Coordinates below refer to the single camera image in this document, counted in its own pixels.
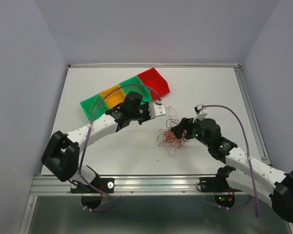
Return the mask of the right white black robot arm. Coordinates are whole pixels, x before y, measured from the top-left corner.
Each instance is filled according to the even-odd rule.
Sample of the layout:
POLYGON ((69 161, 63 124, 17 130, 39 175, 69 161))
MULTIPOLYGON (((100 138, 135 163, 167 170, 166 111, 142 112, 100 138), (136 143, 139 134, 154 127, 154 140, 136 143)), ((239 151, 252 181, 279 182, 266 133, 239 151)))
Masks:
POLYGON ((248 193, 293 223, 293 171, 287 173, 247 156, 237 144, 222 136, 220 126, 211 118, 183 118, 171 131, 177 138, 198 140, 214 159, 225 164, 215 178, 218 189, 230 187, 248 193))

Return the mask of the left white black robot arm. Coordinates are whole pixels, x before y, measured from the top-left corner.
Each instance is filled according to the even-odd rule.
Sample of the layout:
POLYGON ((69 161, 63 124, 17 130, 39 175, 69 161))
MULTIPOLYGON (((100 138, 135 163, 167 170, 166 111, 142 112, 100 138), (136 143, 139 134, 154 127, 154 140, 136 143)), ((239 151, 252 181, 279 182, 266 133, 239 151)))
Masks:
POLYGON ((80 182, 88 192, 96 191, 99 186, 98 174, 83 164, 86 148, 127 127, 131 121, 142 124, 161 114, 160 104, 141 104, 141 101, 139 93, 130 92, 122 103, 92 123, 68 133, 55 132, 42 155, 42 164, 61 182, 80 182))

